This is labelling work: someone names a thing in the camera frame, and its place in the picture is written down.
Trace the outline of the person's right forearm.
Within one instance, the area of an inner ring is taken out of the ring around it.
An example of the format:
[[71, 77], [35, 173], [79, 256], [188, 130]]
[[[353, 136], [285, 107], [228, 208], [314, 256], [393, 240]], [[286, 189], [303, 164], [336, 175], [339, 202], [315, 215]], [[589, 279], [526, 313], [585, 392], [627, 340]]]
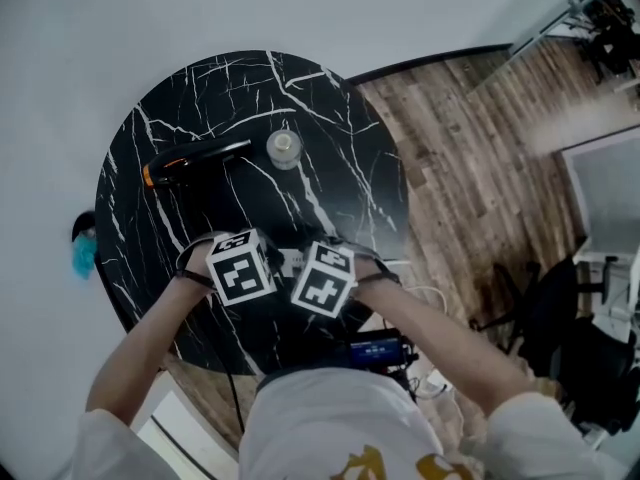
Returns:
[[398, 284], [390, 280], [362, 284], [355, 295], [405, 334], [485, 415], [534, 390], [526, 375], [486, 339]]

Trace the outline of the blue plastic bag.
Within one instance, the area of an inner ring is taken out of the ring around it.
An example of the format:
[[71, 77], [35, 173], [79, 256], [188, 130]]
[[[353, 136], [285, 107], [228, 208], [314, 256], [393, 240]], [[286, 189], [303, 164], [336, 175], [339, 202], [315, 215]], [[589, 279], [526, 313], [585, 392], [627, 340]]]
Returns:
[[72, 268], [80, 278], [90, 278], [95, 268], [96, 254], [96, 238], [86, 233], [78, 234], [72, 242]]

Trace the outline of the white cabinet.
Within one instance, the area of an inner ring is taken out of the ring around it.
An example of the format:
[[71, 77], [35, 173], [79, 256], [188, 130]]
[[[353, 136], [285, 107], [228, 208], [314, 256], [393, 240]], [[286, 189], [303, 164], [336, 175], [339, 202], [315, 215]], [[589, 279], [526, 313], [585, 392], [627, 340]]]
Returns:
[[206, 422], [169, 372], [159, 373], [132, 430], [180, 480], [238, 480], [238, 453]]

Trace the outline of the frosted glass partition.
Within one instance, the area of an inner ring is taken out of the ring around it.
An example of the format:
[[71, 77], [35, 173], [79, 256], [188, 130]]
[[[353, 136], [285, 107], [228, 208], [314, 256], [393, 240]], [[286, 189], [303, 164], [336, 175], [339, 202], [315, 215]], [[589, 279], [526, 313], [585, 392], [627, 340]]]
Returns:
[[640, 125], [560, 151], [592, 253], [631, 260], [640, 247]]

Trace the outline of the glass door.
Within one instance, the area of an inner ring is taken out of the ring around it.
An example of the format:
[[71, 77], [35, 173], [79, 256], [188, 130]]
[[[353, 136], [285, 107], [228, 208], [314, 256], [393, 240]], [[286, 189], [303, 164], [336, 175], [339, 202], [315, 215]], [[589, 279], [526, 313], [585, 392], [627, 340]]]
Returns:
[[[576, 1], [580, 1], [584, 6], [591, 0]], [[534, 46], [537, 42], [547, 36], [552, 29], [569, 17], [567, 15], [567, 10], [568, 5], [566, 0], [554, 3], [548, 11], [529, 25], [512, 43], [508, 49], [509, 59], [513, 59], [521, 55], [528, 48]]]

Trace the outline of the black and orange tool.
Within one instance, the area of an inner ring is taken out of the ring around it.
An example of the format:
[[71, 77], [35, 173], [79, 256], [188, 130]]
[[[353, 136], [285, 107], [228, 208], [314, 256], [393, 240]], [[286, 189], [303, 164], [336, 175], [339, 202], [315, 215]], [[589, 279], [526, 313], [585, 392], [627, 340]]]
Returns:
[[149, 189], [178, 186], [197, 177], [206, 167], [220, 165], [251, 149], [250, 139], [233, 137], [174, 145], [142, 167], [142, 180]]

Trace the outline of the person's white shirt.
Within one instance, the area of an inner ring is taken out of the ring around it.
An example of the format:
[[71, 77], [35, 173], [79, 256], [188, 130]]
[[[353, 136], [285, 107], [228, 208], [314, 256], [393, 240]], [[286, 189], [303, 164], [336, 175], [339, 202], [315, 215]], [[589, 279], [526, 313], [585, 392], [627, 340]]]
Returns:
[[[538, 393], [489, 417], [463, 451], [497, 480], [609, 480], [600, 455]], [[84, 414], [73, 480], [177, 480], [170, 466], [112, 414]], [[239, 480], [474, 480], [448, 459], [432, 426], [393, 380], [321, 368], [285, 375], [256, 396], [239, 449]]]

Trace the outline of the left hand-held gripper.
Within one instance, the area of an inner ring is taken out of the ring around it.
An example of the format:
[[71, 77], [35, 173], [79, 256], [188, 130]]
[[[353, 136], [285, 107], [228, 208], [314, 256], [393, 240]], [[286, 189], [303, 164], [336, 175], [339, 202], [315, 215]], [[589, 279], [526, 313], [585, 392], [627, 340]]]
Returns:
[[263, 243], [256, 229], [214, 239], [206, 264], [225, 307], [276, 292]]

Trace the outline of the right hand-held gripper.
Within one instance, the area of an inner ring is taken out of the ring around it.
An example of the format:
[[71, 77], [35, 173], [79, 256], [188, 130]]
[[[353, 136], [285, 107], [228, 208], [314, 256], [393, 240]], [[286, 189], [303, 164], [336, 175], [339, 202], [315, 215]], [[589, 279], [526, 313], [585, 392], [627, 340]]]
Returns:
[[385, 270], [375, 251], [346, 240], [314, 240], [300, 254], [291, 303], [331, 318], [338, 316], [359, 284], [357, 258], [372, 260], [380, 272]]

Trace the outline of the clear glass bottle gold cap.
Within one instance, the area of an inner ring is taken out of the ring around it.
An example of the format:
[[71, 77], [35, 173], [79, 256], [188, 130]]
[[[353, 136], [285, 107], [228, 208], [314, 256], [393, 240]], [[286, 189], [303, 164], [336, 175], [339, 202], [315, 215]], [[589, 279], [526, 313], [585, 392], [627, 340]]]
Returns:
[[273, 166], [287, 171], [297, 167], [303, 152], [299, 136], [290, 130], [273, 132], [266, 142], [266, 151]]

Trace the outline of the black metal rack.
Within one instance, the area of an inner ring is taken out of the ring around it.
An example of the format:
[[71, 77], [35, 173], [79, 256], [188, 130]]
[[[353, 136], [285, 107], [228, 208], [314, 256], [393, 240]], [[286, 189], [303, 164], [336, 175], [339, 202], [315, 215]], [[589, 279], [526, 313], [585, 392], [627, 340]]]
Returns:
[[583, 6], [583, 14], [596, 29], [614, 24], [632, 26], [635, 22], [635, 11], [622, 0], [591, 0]]

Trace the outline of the black waste bin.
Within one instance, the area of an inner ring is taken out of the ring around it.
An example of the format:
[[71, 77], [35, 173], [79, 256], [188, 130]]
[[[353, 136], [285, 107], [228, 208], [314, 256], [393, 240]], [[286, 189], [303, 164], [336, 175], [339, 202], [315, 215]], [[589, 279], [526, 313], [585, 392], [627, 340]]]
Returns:
[[80, 235], [95, 235], [95, 212], [93, 210], [85, 211], [76, 218], [72, 226], [71, 241], [74, 242]]

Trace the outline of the white power strip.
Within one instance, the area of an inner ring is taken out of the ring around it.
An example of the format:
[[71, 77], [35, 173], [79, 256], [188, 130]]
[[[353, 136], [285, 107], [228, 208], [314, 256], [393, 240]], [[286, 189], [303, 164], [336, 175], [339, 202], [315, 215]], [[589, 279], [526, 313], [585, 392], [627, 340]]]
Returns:
[[304, 253], [298, 249], [280, 249], [283, 256], [281, 271], [284, 277], [295, 278], [304, 269]]

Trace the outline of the person's left hand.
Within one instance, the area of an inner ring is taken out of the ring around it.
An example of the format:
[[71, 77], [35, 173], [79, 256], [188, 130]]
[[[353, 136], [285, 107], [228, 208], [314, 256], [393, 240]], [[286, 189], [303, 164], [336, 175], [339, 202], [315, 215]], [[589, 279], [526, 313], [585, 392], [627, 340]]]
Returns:
[[211, 278], [204, 256], [197, 256], [196, 253], [193, 252], [183, 269], [183, 274], [188, 279], [206, 287], [209, 290], [215, 289], [215, 284]]

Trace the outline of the person's right hand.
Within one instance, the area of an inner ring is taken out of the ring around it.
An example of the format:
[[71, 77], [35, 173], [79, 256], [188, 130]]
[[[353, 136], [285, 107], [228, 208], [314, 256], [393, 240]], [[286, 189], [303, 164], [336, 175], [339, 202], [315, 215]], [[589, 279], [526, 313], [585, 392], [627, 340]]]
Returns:
[[354, 261], [356, 286], [363, 284], [363, 279], [382, 273], [384, 267], [371, 258], [357, 257]]

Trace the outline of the black office chair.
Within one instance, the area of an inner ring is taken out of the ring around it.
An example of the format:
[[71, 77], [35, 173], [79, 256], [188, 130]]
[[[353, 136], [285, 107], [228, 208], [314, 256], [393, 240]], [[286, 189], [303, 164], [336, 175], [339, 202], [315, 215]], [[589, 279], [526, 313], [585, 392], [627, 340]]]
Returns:
[[532, 321], [518, 355], [537, 377], [560, 384], [570, 421], [611, 435], [630, 430], [640, 414], [640, 366], [635, 338], [616, 340], [589, 317], [571, 322]]
[[640, 35], [627, 20], [609, 16], [602, 25], [600, 32], [585, 46], [597, 84], [604, 81], [602, 67], [614, 75], [622, 75], [631, 69], [632, 60], [640, 59]]
[[518, 355], [538, 377], [549, 375], [552, 356], [560, 346], [564, 334], [576, 319], [578, 311], [578, 278], [573, 258], [568, 256], [542, 275], [537, 262], [526, 264], [531, 274], [529, 284], [521, 292], [506, 267], [494, 265], [514, 301], [513, 308], [494, 321], [480, 325], [476, 319], [469, 321], [472, 329], [482, 332], [492, 327], [512, 323], [508, 345], [503, 349], [510, 353], [518, 338], [523, 342]]

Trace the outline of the white desk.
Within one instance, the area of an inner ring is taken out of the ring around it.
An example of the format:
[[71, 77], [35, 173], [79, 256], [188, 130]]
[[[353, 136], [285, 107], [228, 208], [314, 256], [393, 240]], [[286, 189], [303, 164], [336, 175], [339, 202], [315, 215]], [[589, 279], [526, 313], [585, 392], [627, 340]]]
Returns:
[[628, 342], [640, 315], [640, 245], [634, 253], [605, 253], [592, 250], [587, 241], [573, 261], [586, 264], [596, 277], [590, 281], [593, 324], [608, 336]]

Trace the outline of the person's left forearm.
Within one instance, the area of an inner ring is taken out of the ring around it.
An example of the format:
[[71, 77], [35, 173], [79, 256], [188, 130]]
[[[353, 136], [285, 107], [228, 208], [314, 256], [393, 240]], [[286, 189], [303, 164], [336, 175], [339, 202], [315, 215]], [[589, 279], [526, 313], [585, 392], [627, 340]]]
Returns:
[[99, 370], [86, 410], [104, 410], [124, 424], [131, 424], [183, 321], [210, 293], [193, 280], [172, 279]]

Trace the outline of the black device with blue screen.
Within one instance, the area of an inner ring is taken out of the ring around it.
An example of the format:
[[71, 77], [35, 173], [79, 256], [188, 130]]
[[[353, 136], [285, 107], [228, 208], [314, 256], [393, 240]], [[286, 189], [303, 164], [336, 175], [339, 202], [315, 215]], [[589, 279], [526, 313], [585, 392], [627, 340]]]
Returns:
[[351, 364], [361, 369], [384, 370], [408, 367], [419, 355], [414, 344], [397, 329], [354, 334], [347, 343]]

